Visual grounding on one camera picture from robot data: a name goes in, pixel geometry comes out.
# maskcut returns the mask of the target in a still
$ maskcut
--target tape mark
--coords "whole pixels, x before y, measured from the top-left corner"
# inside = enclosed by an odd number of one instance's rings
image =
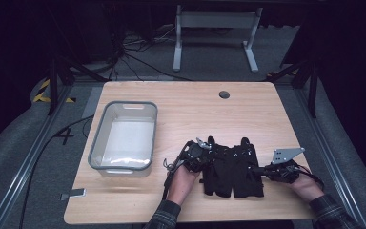
[[[71,128],[67,128],[65,134],[64,134],[64,132],[55,136],[55,137],[64,137],[64,140],[62,142],[62,145],[66,145],[67,144],[67,141],[68,141],[68,138],[74,136],[74,135],[71,135]]]
[[[43,84],[41,84],[41,87],[38,90],[37,95],[34,97],[33,102],[51,102],[51,99],[49,97],[44,96],[44,92],[49,87],[49,85],[50,85],[50,79],[46,78],[46,80],[43,82]],[[69,98],[67,98],[66,102],[74,103],[74,102],[76,102],[76,98],[69,97]]]

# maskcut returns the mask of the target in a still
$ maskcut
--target wire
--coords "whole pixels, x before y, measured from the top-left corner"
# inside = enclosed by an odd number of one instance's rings
[[[174,41],[174,40],[172,40],[170,38],[165,38],[165,36],[167,36],[173,30],[174,30],[174,27],[171,28],[171,29],[169,29],[166,33],[164,33],[160,37],[155,37],[153,39],[153,41],[151,41],[151,42],[148,42],[148,41],[146,41],[144,39],[135,39],[135,40],[131,40],[129,42],[125,42],[123,44],[124,49],[127,52],[143,52],[143,51],[146,51],[147,49],[153,47],[154,45],[161,44],[161,43],[166,42],[166,41]],[[136,45],[136,44],[139,44],[139,48],[137,48],[137,49],[129,49],[129,48],[126,48],[126,46]]]
[[[112,71],[114,70],[114,65],[115,65],[115,64],[113,64],[113,65],[112,65],[112,69],[110,70],[110,73],[109,73],[109,77],[108,77],[108,79],[111,79],[111,77],[112,77]]]
[[[320,179],[318,176],[315,176],[315,175],[313,175],[312,173],[311,173],[311,170],[309,170],[307,167],[305,167],[305,166],[302,166],[302,165],[298,165],[299,167],[301,167],[302,169],[304,169],[306,172],[304,172],[304,171],[302,171],[302,170],[298,170],[298,172],[299,173],[301,173],[301,174],[304,174],[304,175],[306,175],[306,176],[308,176],[308,177],[310,177],[311,179],[313,179],[316,183],[318,183],[318,184],[320,184],[320,189],[322,190],[322,191],[324,191],[324,189],[325,189],[325,183],[323,183],[323,180],[322,179]]]
[[[138,58],[136,58],[136,57],[134,57],[134,56],[132,56],[132,55],[130,55],[130,54],[128,54],[128,53],[124,53],[124,54],[125,54],[125,55],[127,55],[128,57],[130,57],[130,58],[132,58],[132,59],[134,59],[134,60],[136,60],[136,61],[138,61],[138,62],[141,62],[142,64],[144,64],[144,65],[146,65],[146,66],[148,66],[148,67],[150,67],[150,68],[152,68],[152,69],[156,70],[157,72],[164,74],[164,75],[167,75],[167,76],[170,76],[170,77],[173,77],[173,78],[183,79],[183,80],[186,80],[186,81],[192,81],[192,80],[191,80],[191,79],[189,79],[189,78],[185,78],[185,77],[178,76],[178,75],[173,75],[173,74],[164,73],[164,72],[162,72],[162,71],[158,70],[156,67],[154,67],[154,66],[152,66],[152,65],[150,65],[150,64],[148,64],[148,63],[146,63],[146,62],[144,62],[144,61],[142,61],[142,60],[140,60],[140,59],[138,59]]]
[[[85,137],[85,138],[88,138],[88,135],[87,135],[87,134],[85,134],[85,127],[86,127],[86,124],[87,124],[90,120],[92,120],[92,118],[93,118],[93,116],[91,116],[91,118],[90,118],[90,119],[88,119],[88,120],[85,122],[85,124],[83,124],[83,127],[82,127],[82,133],[83,133],[83,135],[84,135],[84,137]]]
[[[112,62],[112,63],[110,63],[104,67],[98,68],[98,69],[90,69],[90,71],[94,72],[94,73],[103,73],[103,72],[107,71],[108,69],[112,68],[113,65],[114,65],[114,63]],[[71,70],[71,73],[75,76],[86,75],[85,73],[75,71],[75,70]]]
[[[129,63],[127,63],[127,61],[125,61],[125,60],[123,60],[123,59],[121,59],[121,60],[122,60],[122,61],[127,65],[127,67],[129,67],[129,69],[130,69],[131,71],[133,71],[133,72],[134,72],[135,76],[136,76],[139,80],[141,80],[142,82],[144,82],[144,80],[138,76],[138,74],[136,73],[136,71],[135,71],[134,69],[132,69],[132,67],[129,65]]]
[[[38,161],[40,160],[40,157],[41,155],[43,155],[43,152],[44,150],[46,149],[46,147],[49,145],[49,143],[52,141],[53,138],[55,138],[57,135],[60,135],[61,133],[65,132],[66,130],[68,130],[69,127],[79,123],[79,122],[82,122],[84,120],[87,120],[89,118],[93,118],[93,115],[91,116],[88,116],[88,117],[85,117],[85,118],[82,118],[78,121],[75,121],[69,125],[67,125],[66,127],[62,128],[61,130],[59,130],[57,133],[55,133],[54,135],[52,135],[50,137],[50,139],[44,144],[43,148],[41,149],[41,151],[39,152],[38,156],[37,156],[37,159],[35,160],[32,168],[31,168],[31,171],[30,171],[30,176],[29,176],[29,183],[28,183],[28,187],[26,189],[26,195],[25,195],[25,200],[23,202],[23,208],[22,208],[22,213],[21,213],[21,218],[20,218],[20,222],[19,222],[19,229],[22,229],[23,228],[23,221],[25,219],[25,213],[26,213],[26,206],[27,206],[27,203],[28,203],[28,198],[29,198],[29,192],[30,192],[30,189],[31,189],[31,182],[32,182],[32,178],[33,178],[33,175],[34,175],[34,172],[35,172],[35,168],[37,167],[37,163]]]

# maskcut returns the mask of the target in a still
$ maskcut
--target table top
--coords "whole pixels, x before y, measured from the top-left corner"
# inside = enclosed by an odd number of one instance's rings
[[[221,91],[230,97],[223,99]],[[152,170],[147,177],[102,177],[88,155],[105,106],[112,101],[151,101],[158,109]],[[150,220],[164,189],[166,158],[173,162],[184,144],[212,135],[220,145],[239,145],[246,136],[260,166],[270,164],[277,148],[300,147],[272,83],[268,82],[110,82],[103,87],[73,189],[65,222],[141,223]],[[308,167],[303,154],[295,161]],[[312,219],[313,212],[292,190],[262,178],[264,198],[221,198],[203,193],[196,182],[178,221]]]

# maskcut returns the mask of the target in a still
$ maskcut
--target gray carpet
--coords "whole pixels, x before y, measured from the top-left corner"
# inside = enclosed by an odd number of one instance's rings
[[[172,80],[178,75],[197,81],[258,81],[265,78],[266,73],[279,70],[280,62],[287,51],[297,28],[259,29],[254,41],[254,55],[259,73],[251,73],[245,53],[241,48],[246,31],[233,30],[224,35],[213,31],[188,31],[183,37],[182,65],[179,73],[173,72],[173,36],[171,40],[154,45],[144,52],[129,52],[142,61],[156,67],[159,71],[146,66],[127,56],[119,61],[112,79],[117,80]],[[108,77],[110,71],[102,73]],[[278,93],[285,110],[295,129],[300,145],[307,151],[305,156],[313,170],[326,184],[325,191],[342,203],[342,195],[325,164],[321,144],[311,127],[309,115],[303,111],[303,102],[296,96],[299,91],[293,90],[287,82],[287,76],[276,83]],[[101,92],[101,83],[80,76],[66,97],[76,98],[74,103],[64,103],[53,121],[45,142],[58,130],[81,118],[94,113]],[[302,94],[308,92],[308,85]],[[14,120],[0,135],[0,203],[11,181],[15,178],[22,162],[33,145],[34,140],[48,118],[49,103],[37,102]],[[358,154],[336,118],[326,94],[319,84],[314,120],[325,136],[345,180],[350,185],[366,220],[366,168],[358,158]],[[85,135],[89,132],[90,120],[71,126],[70,134],[64,145],[64,137],[55,137],[41,155],[35,172],[28,197],[23,228],[132,228],[132,225],[84,225],[71,226],[64,222],[63,215],[67,202],[60,200],[63,193],[72,187],[80,157],[86,142]],[[18,199],[2,220],[2,228],[18,228],[21,211],[25,199],[27,184],[23,187]],[[296,229],[312,228],[309,220],[295,220]]]

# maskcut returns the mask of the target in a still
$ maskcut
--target clear plastic bin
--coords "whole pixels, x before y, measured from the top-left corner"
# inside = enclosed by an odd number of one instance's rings
[[[154,103],[109,103],[91,146],[91,167],[102,176],[147,176],[153,160],[156,119]]]

